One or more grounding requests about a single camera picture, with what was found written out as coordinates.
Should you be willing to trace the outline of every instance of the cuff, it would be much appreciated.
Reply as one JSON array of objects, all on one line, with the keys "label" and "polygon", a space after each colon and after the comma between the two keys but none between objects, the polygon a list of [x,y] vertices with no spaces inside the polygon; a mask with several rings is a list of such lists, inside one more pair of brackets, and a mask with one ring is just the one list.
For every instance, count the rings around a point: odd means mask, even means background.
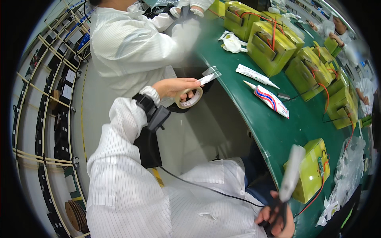
[{"label": "cuff", "polygon": [[190,11],[193,12],[195,15],[198,15],[201,18],[204,17],[204,13],[201,12],[200,10],[198,10],[198,9],[191,8]]},{"label": "cuff", "polygon": [[169,9],[169,12],[172,14],[172,16],[176,17],[176,18],[179,18],[180,17],[180,14],[177,12],[176,8],[171,8]]},{"label": "cuff", "polygon": [[141,95],[145,94],[145,95],[149,96],[150,98],[152,98],[152,100],[154,101],[156,106],[159,105],[160,96],[159,96],[159,94],[157,93],[157,91],[153,87],[151,87],[151,86],[145,86],[142,90],[140,90],[139,93]]}]

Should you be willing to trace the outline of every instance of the yellow floor stripe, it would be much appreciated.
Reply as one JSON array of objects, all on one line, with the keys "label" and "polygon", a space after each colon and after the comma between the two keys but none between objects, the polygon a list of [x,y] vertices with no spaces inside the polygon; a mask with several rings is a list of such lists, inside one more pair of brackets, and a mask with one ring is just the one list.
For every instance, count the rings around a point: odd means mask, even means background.
[{"label": "yellow floor stripe", "polygon": [[80,200],[82,200],[82,197],[79,196],[79,197],[76,197],[76,198],[72,198],[72,200],[73,200],[73,201],[80,201]]},{"label": "yellow floor stripe", "polygon": [[87,74],[87,67],[89,64],[86,66],[86,72],[85,72],[85,77],[83,79],[83,86],[82,86],[82,99],[81,99],[81,130],[82,130],[82,142],[83,142],[83,152],[85,153],[85,159],[87,162],[87,155],[86,155],[86,148],[85,148],[85,137],[83,135],[83,120],[82,120],[82,109],[83,109],[83,91],[85,90],[85,81],[86,81],[86,74]]},{"label": "yellow floor stripe", "polygon": [[156,177],[157,182],[159,183],[160,187],[164,187],[164,183],[162,181],[162,178],[160,177],[159,171],[156,167],[152,168],[152,171],[154,172],[154,175]]}]

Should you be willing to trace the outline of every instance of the black scissors handle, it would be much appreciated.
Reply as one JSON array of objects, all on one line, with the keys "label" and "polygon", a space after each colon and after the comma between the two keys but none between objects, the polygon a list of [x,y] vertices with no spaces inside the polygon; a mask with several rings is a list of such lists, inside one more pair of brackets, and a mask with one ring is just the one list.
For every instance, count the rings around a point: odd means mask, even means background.
[{"label": "black scissors handle", "polygon": [[279,212],[278,214],[276,215],[274,221],[272,223],[269,223],[268,221],[265,221],[263,220],[261,223],[259,223],[258,225],[263,227],[263,229],[265,230],[266,234],[267,234],[267,237],[274,237],[274,235],[271,233],[274,225],[277,223],[279,217],[282,218],[283,220],[283,227],[286,227],[286,222],[287,222],[287,202],[283,203],[279,200],[279,198],[276,198],[274,199],[273,203],[271,205],[269,205],[270,207],[270,217],[269,217],[269,220],[270,218],[273,216],[274,212],[275,212],[275,209],[278,207],[279,208]]}]

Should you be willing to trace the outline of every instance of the masking tape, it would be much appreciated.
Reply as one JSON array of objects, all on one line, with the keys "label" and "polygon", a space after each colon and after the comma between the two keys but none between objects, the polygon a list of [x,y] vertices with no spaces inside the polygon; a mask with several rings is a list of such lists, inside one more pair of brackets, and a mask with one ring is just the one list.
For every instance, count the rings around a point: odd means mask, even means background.
[{"label": "masking tape", "polygon": [[[187,92],[194,89],[197,90],[194,96],[186,102],[181,102],[180,95],[187,94]],[[177,92],[176,96],[174,97],[174,101],[176,102],[177,106],[181,109],[190,108],[191,106],[199,102],[199,100],[202,97],[202,93],[203,91],[200,87],[184,89],[182,91]]]}]

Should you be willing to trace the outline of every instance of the wall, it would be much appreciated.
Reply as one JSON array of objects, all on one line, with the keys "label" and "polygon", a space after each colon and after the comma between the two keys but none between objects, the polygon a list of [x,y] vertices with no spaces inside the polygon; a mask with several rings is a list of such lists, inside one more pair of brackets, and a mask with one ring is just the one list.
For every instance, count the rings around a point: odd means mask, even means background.
[{"label": "wall", "polygon": [[[42,17],[40,22],[36,25],[36,29],[33,31],[28,44],[32,43],[35,37],[46,27],[46,24],[43,21],[49,15],[50,11],[54,8],[54,5],[56,5],[58,2],[59,2],[58,0],[53,2],[52,6],[49,7],[48,11]],[[55,13],[53,12],[51,16],[49,16],[49,19],[53,20],[55,17],[57,17],[57,15],[62,11],[63,6],[64,6],[64,3],[60,2],[55,9],[56,12]],[[61,42],[57,40],[56,43],[53,44],[53,47],[57,49],[60,43]],[[37,40],[35,46],[31,50],[31,53],[26,57],[26,60],[22,62],[20,68],[18,69],[18,72],[23,77],[25,76],[29,68],[29,62],[31,61],[33,54],[36,52],[37,49],[40,48],[41,45],[42,45],[42,42]],[[31,83],[33,83],[36,87],[38,87],[41,90],[44,89],[46,78],[50,73],[50,70],[47,67],[45,67],[45,65],[48,65],[52,57],[53,57],[53,53],[51,51],[48,51],[46,55],[44,56],[44,58],[42,59],[41,65],[36,69],[36,73],[32,79]],[[56,83],[53,86],[54,89],[57,87],[58,81],[59,81],[59,78],[57,77]],[[17,105],[22,87],[23,87],[23,81],[19,76],[17,76],[15,85],[13,87],[13,96],[11,99],[11,102],[12,102],[11,106]],[[26,92],[26,99],[22,108],[22,113],[20,118],[18,147],[20,150],[29,154],[33,154],[33,155],[35,154],[36,122],[37,122],[38,108],[40,105],[41,97],[42,97],[41,92],[29,86],[28,91]],[[12,128],[13,116],[14,116],[13,113],[11,113],[10,116],[11,116],[10,127]],[[54,116],[48,114],[46,117],[46,125],[45,125],[45,153],[48,158],[54,158],[53,147],[54,147]],[[54,229],[46,215],[48,210],[47,210],[45,201],[43,199],[41,186],[40,186],[40,183],[38,180],[38,174],[37,174],[39,163],[30,161],[27,159],[23,159],[23,158],[20,158],[19,162],[21,164],[19,168],[20,180],[21,180],[21,184],[22,184],[25,196],[27,200],[29,201],[29,205],[31,206],[32,210],[34,210],[36,217],[41,221],[46,231],[52,237],[56,237]],[[62,216],[63,222],[65,223],[68,230],[70,231],[70,234],[73,237],[81,235],[82,233],[75,231],[75,229],[69,222],[69,219],[65,212],[65,202],[71,199],[71,197],[68,191],[68,187],[66,185],[63,169],[58,168],[55,165],[49,166],[48,176],[50,180],[50,186],[52,187],[52,191],[53,191],[53,197],[55,198],[58,211]]]},{"label": "wall", "polygon": [[[46,9],[44,15],[41,16],[40,21],[36,24],[35,29],[29,36],[29,40],[27,44],[25,45],[24,52],[27,49],[27,47],[33,42],[34,38],[43,30],[46,28],[45,19],[47,23],[52,22],[65,8],[64,0],[54,0],[51,5]],[[66,3],[70,6],[71,4],[77,3],[80,0],[65,0]]]}]

